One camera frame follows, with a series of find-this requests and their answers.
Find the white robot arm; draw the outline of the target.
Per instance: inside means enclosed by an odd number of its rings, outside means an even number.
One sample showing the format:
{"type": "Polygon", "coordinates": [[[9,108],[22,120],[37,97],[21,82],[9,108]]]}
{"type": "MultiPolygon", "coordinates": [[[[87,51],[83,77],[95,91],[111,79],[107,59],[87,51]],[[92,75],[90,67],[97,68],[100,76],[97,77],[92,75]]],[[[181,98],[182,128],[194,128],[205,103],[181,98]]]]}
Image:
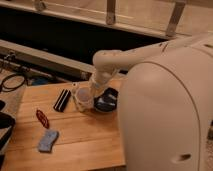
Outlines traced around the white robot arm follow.
{"type": "Polygon", "coordinates": [[[127,171],[204,171],[213,121],[213,33],[93,56],[91,91],[127,70],[118,94],[127,171]]]}

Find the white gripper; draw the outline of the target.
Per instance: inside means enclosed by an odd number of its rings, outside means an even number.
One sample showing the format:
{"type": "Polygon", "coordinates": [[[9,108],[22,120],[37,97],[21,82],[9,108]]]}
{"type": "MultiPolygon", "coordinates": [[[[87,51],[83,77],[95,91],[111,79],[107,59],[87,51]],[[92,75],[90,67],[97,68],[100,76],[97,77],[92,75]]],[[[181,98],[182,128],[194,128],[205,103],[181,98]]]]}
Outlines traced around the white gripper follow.
{"type": "Polygon", "coordinates": [[[90,93],[93,97],[98,97],[108,88],[109,81],[117,74],[117,70],[110,72],[95,70],[90,79],[90,93]]]}

